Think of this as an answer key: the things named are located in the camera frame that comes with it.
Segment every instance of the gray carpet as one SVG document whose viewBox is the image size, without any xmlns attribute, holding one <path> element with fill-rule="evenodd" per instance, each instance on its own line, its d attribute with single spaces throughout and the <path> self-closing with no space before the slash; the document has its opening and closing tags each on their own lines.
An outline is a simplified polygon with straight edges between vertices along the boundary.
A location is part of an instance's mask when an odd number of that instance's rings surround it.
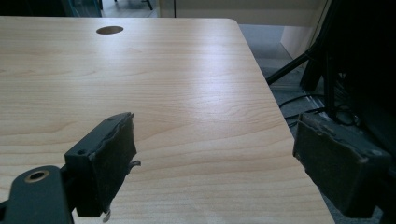
<svg viewBox="0 0 396 224">
<path fill-rule="evenodd" d="M 253 52 L 257 64 L 262 70 L 264 77 L 271 76 L 279 68 L 291 62 L 291 57 L 283 48 L 282 44 L 280 44 L 283 27 L 241 24 L 240 28 L 251 51 Z M 301 90 L 299 82 L 303 73 L 304 69 L 302 67 L 296 68 L 271 85 L 271 91 L 279 105 L 300 95 L 308 93 L 323 94 L 322 81 L 319 82 L 318 87 L 314 92 L 305 92 Z M 323 106 L 323 103 L 319 98 L 303 98 L 299 101 L 283 106 L 281 111 L 283 116 L 287 117 L 302 113 L 308 109 L 318 108 L 320 106 Z M 291 127 L 290 131 L 293 136 L 295 136 L 296 126 Z M 379 209 L 375 209 L 375 213 L 372 218 L 348 218 L 343 216 L 324 195 L 322 196 L 336 224 L 378 223 L 382 216 L 382 212 Z"/>
</svg>

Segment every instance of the gray floor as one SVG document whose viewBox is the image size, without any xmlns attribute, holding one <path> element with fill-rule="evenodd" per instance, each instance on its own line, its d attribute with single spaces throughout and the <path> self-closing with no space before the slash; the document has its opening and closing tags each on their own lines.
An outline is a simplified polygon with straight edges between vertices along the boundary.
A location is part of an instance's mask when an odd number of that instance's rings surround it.
<svg viewBox="0 0 396 224">
<path fill-rule="evenodd" d="M 156 0 L 151 0 L 150 2 L 154 7 L 153 10 L 149 10 L 148 4 L 140 0 L 118 0 L 118 2 L 114 2 L 114 0 L 103 0 L 104 9 L 102 10 L 102 15 L 103 17 L 114 18 L 155 18 L 157 17 Z M 240 24 L 240 28 L 253 52 L 257 64 L 262 70 L 263 81 L 265 77 L 271 76 L 275 71 L 291 61 L 291 57 L 280 43 L 283 27 Z M 304 92 L 300 89 L 299 82 L 303 72 L 304 69 L 299 67 L 271 85 L 271 91 L 279 104 L 303 94 L 323 93 L 320 83 L 315 92 Z M 298 102 L 285 105 L 281 108 L 281 111 L 284 117 L 287 117 L 320 106 L 323 106 L 323 104 L 318 98 L 304 98 Z M 295 136 L 295 127 L 290 128 L 290 131 Z M 381 216 L 379 209 L 375 210 L 373 218 L 347 218 L 338 212 L 325 196 L 323 198 L 336 224 L 369 224 L 379 222 Z"/>
</svg>

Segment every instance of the wooden table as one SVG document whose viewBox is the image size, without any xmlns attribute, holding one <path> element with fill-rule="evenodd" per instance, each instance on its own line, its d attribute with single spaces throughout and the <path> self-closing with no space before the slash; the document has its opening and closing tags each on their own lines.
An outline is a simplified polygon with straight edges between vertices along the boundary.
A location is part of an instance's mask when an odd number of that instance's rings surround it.
<svg viewBox="0 0 396 224">
<path fill-rule="evenodd" d="M 0 201 L 125 111 L 142 166 L 111 223 L 333 223 L 235 21 L 0 17 Z"/>
</svg>

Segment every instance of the wood grain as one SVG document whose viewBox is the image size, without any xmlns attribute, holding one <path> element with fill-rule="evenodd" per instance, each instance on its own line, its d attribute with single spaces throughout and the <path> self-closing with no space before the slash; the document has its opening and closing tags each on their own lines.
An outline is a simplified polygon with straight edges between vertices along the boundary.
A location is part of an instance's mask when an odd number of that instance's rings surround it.
<svg viewBox="0 0 396 224">
<path fill-rule="evenodd" d="M 236 22 L 0 17 L 1 201 L 125 111 L 142 166 L 111 223 L 333 223 Z"/>
</svg>

